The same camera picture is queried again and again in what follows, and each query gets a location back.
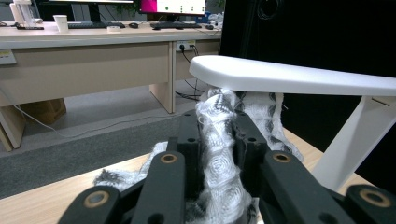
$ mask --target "paper cup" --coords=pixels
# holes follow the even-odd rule
[[[69,32],[69,27],[67,26],[67,16],[65,15],[54,15],[56,25],[58,26],[59,33]]]

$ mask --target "wooden table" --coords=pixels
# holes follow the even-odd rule
[[[287,130],[285,135],[303,153],[305,167],[312,170],[322,153]],[[148,155],[133,158],[107,166],[106,169],[138,170],[147,157]],[[92,181],[101,172],[102,169],[98,169],[0,200],[0,222],[2,224],[57,223],[67,206],[83,190],[92,187]],[[358,175],[353,175],[339,192],[345,194],[347,187],[352,184],[370,183]]]
[[[55,22],[44,30],[2,27],[0,49],[10,49],[17,63],[0,64],[0,140],[10,151],[21,145],[24,119],[11,105],[27,104],[136,86],[147,86],[163,107],[176,112],[175,80],[192,77],[177,51],[178,40],[195,40],[200,55],[218,54],[221,32],[203,29],[109,33],[74,29],[59,34]],[[188,58],[193,50],[186,52]]]

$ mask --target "computer mouse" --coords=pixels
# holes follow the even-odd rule
[[[137,24],[136,22],[132,22],[132,23],[129,23],[129,27],[137,29],[137,28],[139,28],[139,24]]]
[[[213,28],[215,28],[213,25],[206,25],[205,28],[207,30],[213,30]]]

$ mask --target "gray patterned cloth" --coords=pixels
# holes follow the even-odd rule
[[[206,145],[203,166],[204,191],[195,202],[187,202],[186,223],[257,223],[258,200],[242,187],[240,170],[233,163],[232,124],[235,110],[247,113],[272,150],[303,155],[286,139],[280,122],[283,94],[271,92],[233,92],[209,88],[196,105],[198,121],[203,124]],[[152,158],[165,151],[167,142],[158,143],[139,171],[108,171],[97,176],[94,185],[112,186],[123,191],[147,176]]]

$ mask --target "cardboard box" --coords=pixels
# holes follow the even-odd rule
[[[45,123],[51,124],[58,120],[66,113],[66,105],[64,99],[55,99],[48,101],[40,101],[21,105],[21,109],[35,119]]]

